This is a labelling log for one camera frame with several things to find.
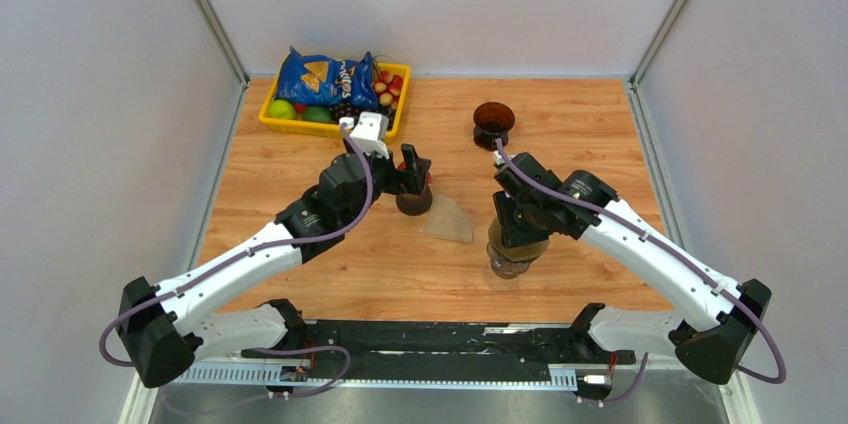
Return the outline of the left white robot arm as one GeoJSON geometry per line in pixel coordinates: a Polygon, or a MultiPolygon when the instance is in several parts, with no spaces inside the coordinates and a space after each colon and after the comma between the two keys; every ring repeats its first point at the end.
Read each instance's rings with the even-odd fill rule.
{"type": "Polygon", "coordinates": [[[246,312],[222,314],[220,308],[341,243],[381,195],[423,194],[431,160],[410,144],[402,145],[401,154],[397,167],[391,152],[348,146],[316,185],[245,242],[157,284],[145,277],[127,283],[115,331],[142,384],[162,387],[192,364],[229,352],[269,348],[283,358],[297,356],[306,332],[288,301],[271,300],[246,312]]]}

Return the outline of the blue chips bag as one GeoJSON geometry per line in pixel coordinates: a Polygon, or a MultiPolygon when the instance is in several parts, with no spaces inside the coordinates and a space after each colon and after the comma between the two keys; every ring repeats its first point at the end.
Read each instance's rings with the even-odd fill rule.
{"type": "Polygon", "coordinates": [[[275,98],[306,106],[351,104],[375,110],[379,107],[373,89],[375,72],[370,52],[359,60],[335,59],[323,54],[304,55],[290,47],[277,75],[275,98]]]}

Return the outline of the red apples pile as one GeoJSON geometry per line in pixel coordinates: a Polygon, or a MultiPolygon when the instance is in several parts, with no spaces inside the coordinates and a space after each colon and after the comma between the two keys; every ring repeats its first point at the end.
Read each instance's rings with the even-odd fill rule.
{"type": "Polygon", "coordinates": [[[403,85],[404,78],[402,75],[388,70],[379,71],[372,86],[379,105],[386,108],[396,108],[400,101],[403,85]]]}

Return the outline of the brown amber dripper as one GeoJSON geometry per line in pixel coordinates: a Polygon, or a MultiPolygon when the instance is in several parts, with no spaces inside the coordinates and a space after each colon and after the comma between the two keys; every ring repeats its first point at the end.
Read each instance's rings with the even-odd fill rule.
{"type": "Polygon", "coordinates": [[[498,149],[497,140],[506,147],[509,132],[516,122],[513,110],[501,102],[489,101],[480,104],[473,113],[473,141],[487,151],[498,149]]]}

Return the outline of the paper coffee filter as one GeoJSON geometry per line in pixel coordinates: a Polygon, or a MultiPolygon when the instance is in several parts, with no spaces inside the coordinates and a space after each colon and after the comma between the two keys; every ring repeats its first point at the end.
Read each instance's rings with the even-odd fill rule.
{"type": "Polygon", "coordinates": [[[511,261],[532,261],[544,254],[550,245],[546,239],[533,244],[507,248],[503,241],[500,221],[495,217],[488,228],[488,246],[496,255],[503,256],[511,261]]]}

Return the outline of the clear glass dripper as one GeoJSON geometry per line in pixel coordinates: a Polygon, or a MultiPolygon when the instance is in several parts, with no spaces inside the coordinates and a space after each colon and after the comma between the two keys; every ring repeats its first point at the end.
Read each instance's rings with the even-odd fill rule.
{"type": "Polygon", "coordinates": [[[529,270],[547,246],[548,242],[544,241],[508,248],[500,238],[490,238],[487,245],[490,268],[501,279],[515,279],[529,270]]]}

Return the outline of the yellow plastic bin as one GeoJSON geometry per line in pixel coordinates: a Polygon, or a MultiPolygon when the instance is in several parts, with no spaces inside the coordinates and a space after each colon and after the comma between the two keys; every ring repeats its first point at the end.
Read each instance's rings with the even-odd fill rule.
{"type": "MultiPolygon", "coordinates": [[[[380,65],[380,67],[387,69],[393,74],[400,75],[404,80],[403,86],[401,88],[401,94],[398,97],[398,106],[396,109],[395,118],[393,120],[393,123],[386,131],[384,137],[384,141],[387,144],[392,144],[398,141],[399,138],[402,136],[403,122],[406,112],[405,106],[407,101],[407,94],[410,88],[412,70],[408,65],[399,63],[383,63],[380,65]]],[[[268,90],[267,95],[265,96],[264,102],[258,114],[258,120],[263,125],[265,125],[271,131],[280,132],[283,134],[307,135],[322,138],[341,137],[339,126],[337,124],[314,123],[309,121],[302,121],[300,119],[287,120],[272,118],[269,112],[271,103],[276,96],[278,77],[279,75],[276,75],[273,78],[271,87],[268,90]]]]}

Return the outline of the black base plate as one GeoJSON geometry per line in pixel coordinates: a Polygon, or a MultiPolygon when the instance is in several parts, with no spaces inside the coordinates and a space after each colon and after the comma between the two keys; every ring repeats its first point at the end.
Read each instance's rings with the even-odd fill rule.
{"type": "Polygon", "coordinates": [[[313,380],[388,386],[536,385],[586,388],[563,372],[577,368],[609,377],[636,363],[634,352],[603,350],[568,324],[306,320],[284,307],[294,324],[281,343],[250,345],[247,359],[299,360],[313,380]]]}

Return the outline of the aluminium frame rail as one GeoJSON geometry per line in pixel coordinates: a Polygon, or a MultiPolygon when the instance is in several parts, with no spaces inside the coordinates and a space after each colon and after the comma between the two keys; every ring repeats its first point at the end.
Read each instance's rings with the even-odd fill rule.
{"type": "Polygon", "coordinates": [[[388,388],[563,390],[598,408],[618,402],[617,367],[647,370],[647,351],[603,348],[589,305],[573,324],[304,319],[286,300],[216,314],[187,333],[168,316],[139,315],[117,328],[142,384],[172,409],[182,381],[262,386],[268,399],[298,386],[320,394],[350,385],[388,388]]]}

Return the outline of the green avocado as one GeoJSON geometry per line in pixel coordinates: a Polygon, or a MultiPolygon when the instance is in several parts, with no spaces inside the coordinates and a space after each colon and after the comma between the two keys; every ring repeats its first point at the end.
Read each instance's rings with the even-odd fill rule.
{"type": "Polygon", "coordinates": [[[301,113],[303,121],[319,124],[331,124],[334,122],[332,112],[322,106],[308,106],[301,113]]]}

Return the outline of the green lime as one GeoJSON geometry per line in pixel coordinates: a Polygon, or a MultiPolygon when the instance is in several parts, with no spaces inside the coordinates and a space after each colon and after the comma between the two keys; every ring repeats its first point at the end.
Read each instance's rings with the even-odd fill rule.
{"type": "Polygon", "coordinates": [[[297,115],[294,105],[284,99],[272,100],[267,110],[267,116],[271,119],[293,120],[297,115]]]}

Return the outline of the dark grape bunch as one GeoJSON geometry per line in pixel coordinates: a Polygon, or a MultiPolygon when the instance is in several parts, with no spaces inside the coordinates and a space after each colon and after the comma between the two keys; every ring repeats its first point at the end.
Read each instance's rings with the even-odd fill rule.
{"type": "Polygon", "coordinates": [[[397,110],[391,106],[378,105],[374,109],[356,107],[350,102],[342,102],[329,108],[334,128],[339,130],[343,118],[353,118],[357,122],[362,113],[377,113],[388,118],[388,130],[394,128],[397,110]]]}

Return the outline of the red rimmed glass server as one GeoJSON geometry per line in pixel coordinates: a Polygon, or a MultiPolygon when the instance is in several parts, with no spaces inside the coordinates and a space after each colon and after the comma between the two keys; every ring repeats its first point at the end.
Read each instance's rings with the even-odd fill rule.
{"type": "Polygon", "coordinates": [[[427,213],[433,203],[433,193],[430,187],[432,176],[427,173],[426,184],[421,194],[404,193],[395,196],[397,209],[407,216],[420,216],[427,213]]]}

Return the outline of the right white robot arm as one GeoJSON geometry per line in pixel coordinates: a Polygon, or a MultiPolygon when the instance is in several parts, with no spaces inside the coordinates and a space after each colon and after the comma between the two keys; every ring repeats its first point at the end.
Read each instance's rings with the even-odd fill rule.
{"type": "Polygon", "coordinates": [[[571,347],[584,361],[607,352],[634,351],[676,358],[713,384],[726,384],[756,335],[774,338],[762,318],[771,290],[757,279],[739,282],[692,257],[648,224],[618,193],[588,171],[566,179],[532,155],[494,154],[496,217],[487,252],[502,279],[525,273],[554,235],[580,241],[624,265],[673,307],[670,312],[626,311],[586,305],[573,321],[571,347]]]}

